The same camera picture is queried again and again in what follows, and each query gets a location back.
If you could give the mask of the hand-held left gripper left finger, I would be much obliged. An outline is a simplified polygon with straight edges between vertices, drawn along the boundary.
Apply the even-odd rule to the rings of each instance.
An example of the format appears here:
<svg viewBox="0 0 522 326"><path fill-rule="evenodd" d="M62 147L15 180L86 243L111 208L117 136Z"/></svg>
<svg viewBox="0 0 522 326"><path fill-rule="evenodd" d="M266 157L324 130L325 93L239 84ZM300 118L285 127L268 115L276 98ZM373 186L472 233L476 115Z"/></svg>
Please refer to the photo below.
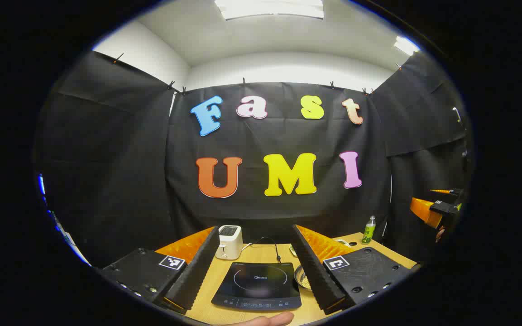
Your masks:
<svg viewBox="0 0 522 326"><path fill-rule="evenodd" d="M213 226L158 250L137 248L100 274L144 301L185 314L219 245L219 227Z"/></svg>

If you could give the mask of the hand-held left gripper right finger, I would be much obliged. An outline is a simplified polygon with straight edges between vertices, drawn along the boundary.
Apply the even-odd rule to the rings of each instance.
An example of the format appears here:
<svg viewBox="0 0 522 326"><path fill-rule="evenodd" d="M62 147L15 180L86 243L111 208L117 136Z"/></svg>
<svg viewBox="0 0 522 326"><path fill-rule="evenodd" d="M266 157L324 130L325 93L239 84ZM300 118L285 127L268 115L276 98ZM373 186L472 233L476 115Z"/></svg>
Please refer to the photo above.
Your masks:
<svg viewBox="0 0 522 326"><path fill-rule="evenodd" d="M291 244L325 314L366 305L413 275L371 246L352 250L301 225L292 225Z"/></svg>

